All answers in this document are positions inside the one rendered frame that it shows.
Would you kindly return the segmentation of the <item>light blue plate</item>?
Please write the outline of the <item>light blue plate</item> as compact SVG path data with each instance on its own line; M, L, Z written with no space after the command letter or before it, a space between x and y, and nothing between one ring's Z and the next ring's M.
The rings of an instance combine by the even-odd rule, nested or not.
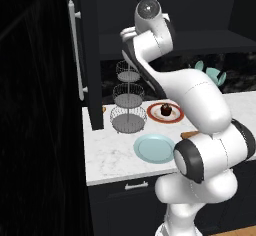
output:
M175 143L161 134L145 134L133 145L135 154L147 163L165 164L173 160Z

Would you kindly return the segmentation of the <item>chocolate cupcake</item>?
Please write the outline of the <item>chocolate cupcake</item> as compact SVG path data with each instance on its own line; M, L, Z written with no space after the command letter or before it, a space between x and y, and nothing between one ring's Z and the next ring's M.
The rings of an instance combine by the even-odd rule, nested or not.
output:
M165 103L161 106L161 114L163 116L169 116L172 112L172 107L170 104Z

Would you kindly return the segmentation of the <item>black drawer front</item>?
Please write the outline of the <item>black drawer front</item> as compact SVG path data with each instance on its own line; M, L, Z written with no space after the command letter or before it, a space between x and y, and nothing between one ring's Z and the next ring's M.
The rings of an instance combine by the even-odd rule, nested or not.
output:
M89 186L88 187L89 198L92 202L99 202L99 201L104 201L108 198L119 197L122 195L134 193L134 192L144 192L147 190L153 190L155 187L155 182L158 178L159 178L159 175L156 175L151 177L137 178L132 180L125 180L125 181ZM148 182L149 184L148 187L133 189L128 191L124 189L127 183L129 185L136 185L136 184L141 184L143 181Z

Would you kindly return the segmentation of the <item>tall black cabinet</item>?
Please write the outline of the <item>tall black cabinet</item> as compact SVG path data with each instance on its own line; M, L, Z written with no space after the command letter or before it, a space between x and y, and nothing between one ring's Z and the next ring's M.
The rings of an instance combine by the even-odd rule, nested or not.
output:
M0 0L0 236L94 236L69 0Z

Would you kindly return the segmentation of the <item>red rimmed plate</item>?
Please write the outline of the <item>red rimmed plate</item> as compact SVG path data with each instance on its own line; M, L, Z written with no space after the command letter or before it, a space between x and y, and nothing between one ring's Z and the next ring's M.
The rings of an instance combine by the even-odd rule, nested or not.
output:
M172 107L172 112L169 116L163 116L161 114L161 106L167 102L157 102L153 103L147 108L147 115L152 120L164 123L164 124L173 124L178 123L184 118L184 113L178 105L173 103L168 103Z

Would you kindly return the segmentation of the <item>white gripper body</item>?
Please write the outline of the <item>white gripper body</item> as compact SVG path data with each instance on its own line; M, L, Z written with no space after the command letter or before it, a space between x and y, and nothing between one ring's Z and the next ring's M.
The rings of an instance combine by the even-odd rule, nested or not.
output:
M120 37L123 42L126 42L127 40L134 38L136 35L137 32L135 27L125 28L120 32Z

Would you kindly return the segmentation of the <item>black upper cabinet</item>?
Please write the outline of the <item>black upper cabinet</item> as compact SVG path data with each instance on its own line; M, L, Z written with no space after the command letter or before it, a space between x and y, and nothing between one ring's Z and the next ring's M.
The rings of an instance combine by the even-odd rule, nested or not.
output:
M99 51L102 60L121 57L120 31L134 24L136 5L141 0L97 0ZM188 36L228 27L235 0L158 0L162 11L173 20L177 35Z

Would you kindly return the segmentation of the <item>wooden cutting board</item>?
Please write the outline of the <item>wooden cutting board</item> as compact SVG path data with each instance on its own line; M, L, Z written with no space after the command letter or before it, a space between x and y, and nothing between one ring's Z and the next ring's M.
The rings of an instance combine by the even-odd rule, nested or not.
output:
M180 137L182 139L187 139L187 138L190 138L190 137L192 137L194 135L197 135L197 134L199 134L199 131L182 132L180 134Z

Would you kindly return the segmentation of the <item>black lower cabinet door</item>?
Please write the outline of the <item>black lower cabinet door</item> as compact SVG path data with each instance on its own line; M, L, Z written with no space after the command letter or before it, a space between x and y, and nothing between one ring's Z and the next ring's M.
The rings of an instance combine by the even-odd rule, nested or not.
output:
M165 211L166 205L151 194L92 204L94 236L155 236Z

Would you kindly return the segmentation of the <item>teal leafy plant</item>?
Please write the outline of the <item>teal leafy plant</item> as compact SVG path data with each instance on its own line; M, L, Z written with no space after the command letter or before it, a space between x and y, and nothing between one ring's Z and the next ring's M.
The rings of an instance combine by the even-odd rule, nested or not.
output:
M226 80L227 74L223 70L218 70L216 68L207 67L203 61L199 60L195 64L195 69L198 69L205 74L218 86L222 86Z

